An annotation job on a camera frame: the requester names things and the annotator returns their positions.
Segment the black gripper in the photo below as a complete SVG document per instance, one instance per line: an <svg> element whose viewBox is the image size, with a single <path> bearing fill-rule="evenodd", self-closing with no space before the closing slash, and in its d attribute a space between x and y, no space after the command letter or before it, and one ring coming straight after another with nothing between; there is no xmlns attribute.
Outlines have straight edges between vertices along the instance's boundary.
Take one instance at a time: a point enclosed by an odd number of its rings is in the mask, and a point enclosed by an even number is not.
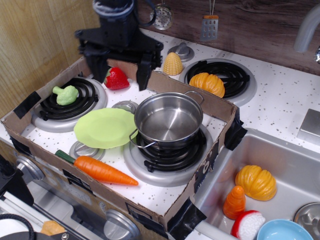
<svg viewBox="0 0 320 240"><path fill-rule="evenodd" d="M102 23L98 28L76 30L74 35L94 79L100 83L109 70L107 59L136 63L140 91L147 89L152 71L162 64L163 43L142 33L135 23Z"/></svg>

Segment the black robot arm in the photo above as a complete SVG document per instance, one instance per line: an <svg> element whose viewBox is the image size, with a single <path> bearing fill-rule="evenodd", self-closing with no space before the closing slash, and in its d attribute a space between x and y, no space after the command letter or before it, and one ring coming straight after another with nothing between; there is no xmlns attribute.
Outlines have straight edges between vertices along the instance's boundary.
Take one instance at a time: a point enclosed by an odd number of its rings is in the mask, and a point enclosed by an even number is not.
<svg viewBox="0 0 320 240"><path fill-rule="evenodd" d="M74 35L95 79L105 80L108 59L134 63L139 90L145 90L152 71L162 65L164 45L143 34L140 27L152 25L156 17L140 22L135 0L95 0L92 7L100 26L76 30Z"/></svg>

